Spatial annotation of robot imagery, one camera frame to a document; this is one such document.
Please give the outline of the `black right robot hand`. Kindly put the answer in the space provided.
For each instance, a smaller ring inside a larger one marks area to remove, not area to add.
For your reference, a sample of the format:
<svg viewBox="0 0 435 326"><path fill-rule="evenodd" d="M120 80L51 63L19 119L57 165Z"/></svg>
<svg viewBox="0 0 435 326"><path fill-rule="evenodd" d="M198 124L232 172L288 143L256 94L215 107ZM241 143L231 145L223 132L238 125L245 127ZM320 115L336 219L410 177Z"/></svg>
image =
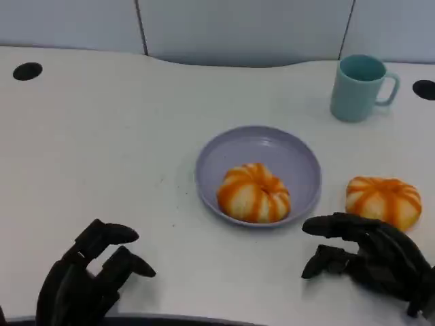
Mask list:
<svg viewBox="0 0 435 326"><path fill-rule="evenodd" d="M327 272L348 275L364 288L408 303L406 313L416 317L434 311L434 267L402 231L378 220L335 212L308 218L303 232L355 242L357 253L321 244L302 272L311 279Z"/></svg>

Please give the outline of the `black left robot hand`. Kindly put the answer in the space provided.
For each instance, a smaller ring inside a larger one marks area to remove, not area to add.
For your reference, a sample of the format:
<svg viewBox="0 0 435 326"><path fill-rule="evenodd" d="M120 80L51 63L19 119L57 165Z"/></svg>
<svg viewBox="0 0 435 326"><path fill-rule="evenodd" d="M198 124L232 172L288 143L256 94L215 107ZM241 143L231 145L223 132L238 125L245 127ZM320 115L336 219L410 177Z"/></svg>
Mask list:
<svg viewBox="0 0 435 326"><path fill-rule="evenodd" d="M35 324L98 325L131 274L156 275L124 246L138 239L130 227L95 219L50 269L39 292Z"/></svg>

